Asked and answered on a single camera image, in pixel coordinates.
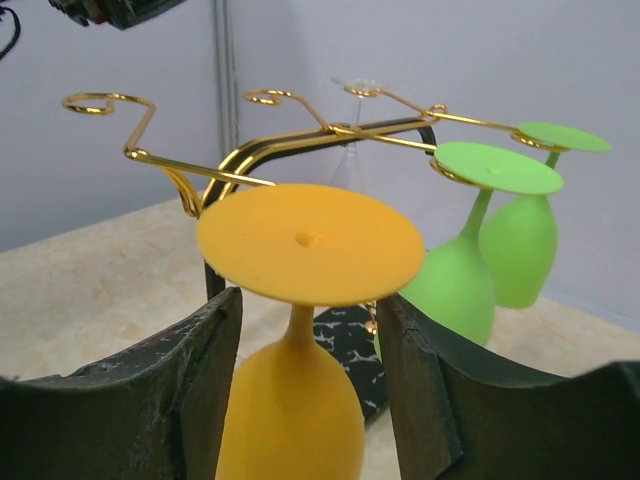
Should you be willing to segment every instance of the white wall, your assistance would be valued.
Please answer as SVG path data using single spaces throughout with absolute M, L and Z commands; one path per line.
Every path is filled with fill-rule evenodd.
M 548 295 L 640 329 L 640 3 L 236 0 L 233 15 L 239 89 L 293 90 L 330 121 L 348 121 L 352 100 L 329 78 L 364 76 L 425 106 L 511 124 L 565 123 L 610 140 L 611 154 L 571 152 L 559 164 L 566 188 L 553 199 L 561 245 Z M 363 110 L 365 119 L 406 114 L 384 99 Z M 313 126 L 296 104 L 240 107 L 243 140 Z M 440 142 L 542 158 L 492 131 L 441 124 L 436 133 Z M 474 191 L 432 173 L 416 152 L 377 144 L 360 152 L 371 192 L 411 215 L 429 243 L 458 231 Z M 328 182 L 341 155 L 287 159 L 262 174 Z
M 44 0 L 11 7 L 22 37 L 0 62 L 0 251 L 177 195 L 161 172 L 122 155 L 142 107 L 91 118 L 64 110 L 66 95 L 147 97 L 158 112 L 141 146 L 219 163 L 212 0 L 189 0 L 124 32 L 82 28 Z M 7 19 L 0 45 L 10 33 Z

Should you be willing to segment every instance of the green wine glass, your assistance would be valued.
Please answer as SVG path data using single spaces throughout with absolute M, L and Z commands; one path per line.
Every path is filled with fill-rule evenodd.
M 496 301 L 478 237 L 493 190 L 547 195 L 562 188 L 562 177 L 525 155 L 476 143 L 443 144 L 435 159 L 447 172 L 480 191 L 460 233 L 427 254 L 418 275 L 400 294 L 434 321 L 485 345 Z
M 528 122 L 518 130 L 524 138 L 553 147 L 546 162 L 550 168 L 555 168 L 560 149 L 611 150 L 606 140 L 563 125 Z M 557 249 L 558 226 L 547 195 L 522 195 L 498 209 L 480 230 L 480 250 L 491 270 L 496 303 L 515 309 L 532 306 L 551 273 Z

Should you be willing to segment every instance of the black cable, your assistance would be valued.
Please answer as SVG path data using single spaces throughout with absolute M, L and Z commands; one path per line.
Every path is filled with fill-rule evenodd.
M 13 37 L 9 40 L 9 43 L 0 51 L 0 60 L 2 60 L 7 53 L 9 53 L 13 47 L 18 43 L 18 39 L 20 38 L 20 19 L 16 12 L 11 8 L 3 7 L 0 5 L 0 22 L 2 21 L 2 17 L 5 13 L 9 12 L 13 17 Z

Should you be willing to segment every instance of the wine glass stem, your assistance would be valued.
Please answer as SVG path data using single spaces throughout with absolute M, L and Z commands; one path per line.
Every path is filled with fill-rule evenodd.
M 476 201 L 473 203 L 473 207 L 471 208 L 469 218 L 467 218 L 467 223 L 462 229 L 462 235 L 472 238 L 473 240 L 478 239 L 480 226 L 482 225 L 484 216 L 489 208 L 489 202 L 491 201 L 492 194 L 493 190 L 484 188 L 480 189 L 480 192 L 476 197 Z
M 293 345 L 304 346 L 315 342 L 313 336 L 313 307 L 291 305 L 289 326 L 284 340 Z
M 356 102 L 353 106 L 353 115 L 351 116 L 351 125 L 356 125 L 360 123 L 360 112 L 362 111 L 362 97 L 358 96 Z M 347 150 L 350 152 L 355 152 L 356 150 L 356 142 L 349 143 L 347 145 Z
M 560 152 L 551 152 L 549 158 L 547 158 L 547 167 L 556 168 L 558 159 L 560 158 Z

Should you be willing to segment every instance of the yellow wine glass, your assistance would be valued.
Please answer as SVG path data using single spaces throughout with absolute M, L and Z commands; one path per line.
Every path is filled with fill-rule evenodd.
M 315 342 L 314 307 L 398 291 L 424 259 L 420 232 L 371 197 L 280 184 L 216 202 L 200 218 L 197 238 L 224 278 L 292 305 L 283 338 L 234 374 L 216 478 L 359 479 L 362 409 L 340 363 Z

